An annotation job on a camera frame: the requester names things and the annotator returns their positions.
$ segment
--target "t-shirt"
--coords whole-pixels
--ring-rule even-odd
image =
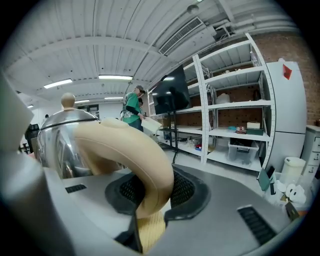
[[[132,122],[139,119],[139,116],[126,110],[126,106],[132,107],[136,111],[141,113],[141,110],[139,108],[138,95],[136,95],[134,92],[129,92],[123,99],[123,107],[122,107],[123,119],[122,119],[122,121],[126,122],[127,124],[131,124]]]

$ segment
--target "red sticker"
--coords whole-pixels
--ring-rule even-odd
[[[289,80],[291,73],[292,73],[292,69],[288,68],[285,64],[283,64],[283,76]]]

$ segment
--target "refrigerator door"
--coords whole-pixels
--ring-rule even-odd
[[[284,77],[284,65],[292,70],[289,80]],[[275,130],[305,134],[307,103],[304,82],[298,64],[293,61],[278,61],[267,63],[267,67],[275,98]]]
[[[286,157],[300,158],[304,141],[305,134],[276,131],[274,133],[271,155],[265,170],[267,171],[273,166],[275,172],[280,173]]]

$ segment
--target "drawer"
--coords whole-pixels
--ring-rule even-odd
[[[317,166],[307,165],[303,172],[303,180],[306,183],[311,183],[316,176],[316,172],[318,170]]]
[[[319,166],[320,164],[320,152],[311,152],[308,166]]]
[[[320,137],[315,137],[313,146],[312,146],[312,151],[314,152],[320,152]]]

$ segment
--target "television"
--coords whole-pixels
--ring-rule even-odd
[[[191,108],[183,66],[164,76],[152,91],[152,96],[157,115]]]

